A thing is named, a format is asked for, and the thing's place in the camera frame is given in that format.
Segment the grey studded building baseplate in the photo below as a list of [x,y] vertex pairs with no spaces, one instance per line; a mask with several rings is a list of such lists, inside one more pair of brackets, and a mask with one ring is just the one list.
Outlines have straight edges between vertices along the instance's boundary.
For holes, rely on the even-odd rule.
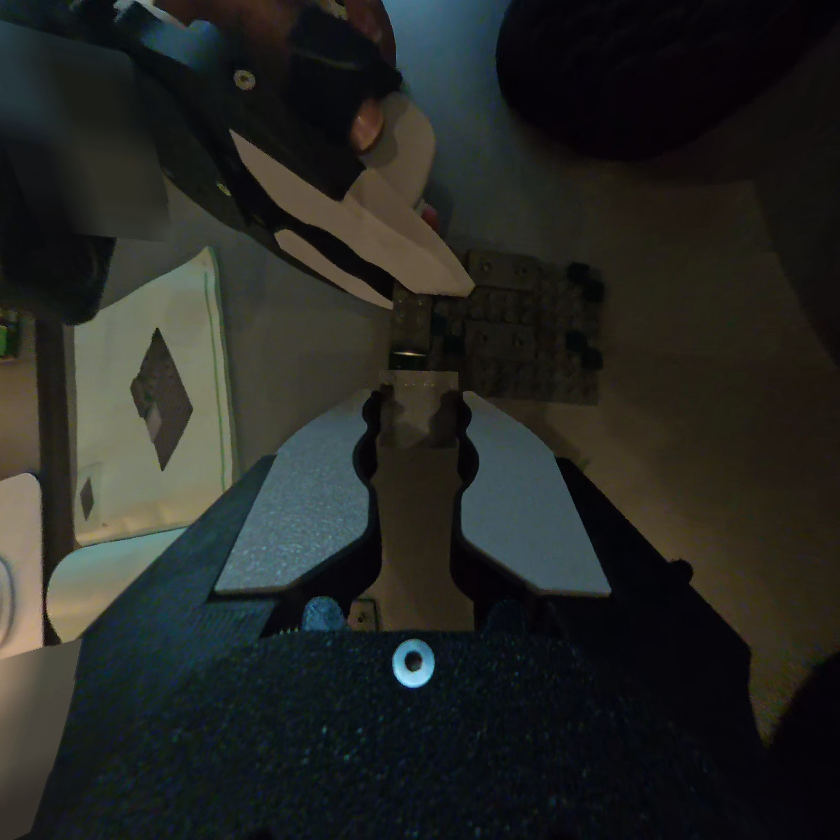
[[[489,250],[458,251],[456,256],[466,270],[466,256],[471,249]],[[426,371],[455,371],[463,390],[475,392],[487,400],[594,406],[600,401],[602,371],[584,370],[582,354],[567,351],[565,334],[569,330],[583,331],[589,341],[587,348],[596,348],[603,353],[600,333],[606,296],[600,304],[589,303],[582,296],[588,280],[604,282],[602,274],[591,267],[591,277],[576,284],[566,276],[569,264],[556,266],[536,260],[540,263],[539,280],[532,290],[501,290],[475,284],[468,297],[431,296],[433,313],[448,320],[446,335],[464,337],[465,353],[460,358],[445,356],[444,336],[431,335]],[[513,362],[469,356],[465,339],[468,321],[508,323],[532,329],[535,358]]]

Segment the black honeycomb cushion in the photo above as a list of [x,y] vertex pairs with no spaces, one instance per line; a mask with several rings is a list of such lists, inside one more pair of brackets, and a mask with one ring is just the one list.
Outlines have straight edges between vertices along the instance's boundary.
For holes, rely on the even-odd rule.
[[838,18],[838,1],[511,2],[498,85],[522,121],[571,152],[645,161],[771,89]]

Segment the person's right hand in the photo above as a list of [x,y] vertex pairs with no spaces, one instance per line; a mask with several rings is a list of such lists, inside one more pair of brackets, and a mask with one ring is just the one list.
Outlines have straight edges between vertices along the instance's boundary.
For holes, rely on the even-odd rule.
[[[162,2],[169,14],[184,25],[207,21],[240,40],[258,70],[288,88],[291,53],[288,37],[308,2],[292,1],[195,1]],[[391,19],[383,2],[344,3],[347,23],[380,50],[384,60],[396,64],[396,42]],[[365,100],[350,122],[348,141],[354,153],[367,154],[382,136],[385,117],[376,99]]]

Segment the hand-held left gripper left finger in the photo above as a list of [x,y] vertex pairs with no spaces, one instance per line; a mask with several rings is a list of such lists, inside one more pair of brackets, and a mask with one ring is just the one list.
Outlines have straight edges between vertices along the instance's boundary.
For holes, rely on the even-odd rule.
[[358,391],[276,452],[214,593],[358,596],[382,570],[375,489],[382,394]]

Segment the white instruction booklet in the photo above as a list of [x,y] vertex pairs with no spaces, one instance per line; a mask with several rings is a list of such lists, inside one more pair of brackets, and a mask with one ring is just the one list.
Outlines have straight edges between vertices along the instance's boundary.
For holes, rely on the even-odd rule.
[[214,253],[73,330],[73,531],[47,616],[78,638],[233,484],[235,430]]

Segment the grey long building brick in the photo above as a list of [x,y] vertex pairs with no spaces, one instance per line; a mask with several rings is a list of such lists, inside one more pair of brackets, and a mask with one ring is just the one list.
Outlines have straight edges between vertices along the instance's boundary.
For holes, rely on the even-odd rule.
[[392,310],[391,349],[398,354],[426,356],[431,345],[434,299],[399,287]]

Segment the light grey square plate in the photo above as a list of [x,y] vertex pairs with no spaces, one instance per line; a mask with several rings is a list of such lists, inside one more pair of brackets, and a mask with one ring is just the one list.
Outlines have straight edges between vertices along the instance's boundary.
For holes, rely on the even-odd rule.
[[457,447],[459,374],[455,371],[385,371],[381,374],[381,448]]

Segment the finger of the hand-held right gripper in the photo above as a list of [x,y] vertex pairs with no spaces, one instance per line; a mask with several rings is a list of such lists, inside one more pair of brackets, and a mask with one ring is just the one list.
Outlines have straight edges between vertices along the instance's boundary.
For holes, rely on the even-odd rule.
[[279,227],[273,235],[282,254],[313,275],[376,307],[393,309],[394,277],[338,236],[318,226]]
[[459,258],[377,171],[364,167],[340,201],[230,132],[240,160],[290,216],[279,227],[318,226],[419,295],[467,298],[475,284]]

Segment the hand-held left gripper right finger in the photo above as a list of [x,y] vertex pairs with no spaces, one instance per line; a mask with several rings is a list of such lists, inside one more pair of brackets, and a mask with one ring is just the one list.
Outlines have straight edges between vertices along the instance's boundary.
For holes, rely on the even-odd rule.
[[536,595],[612,593],[553,451],[475,392],[463,392],[456,534]]

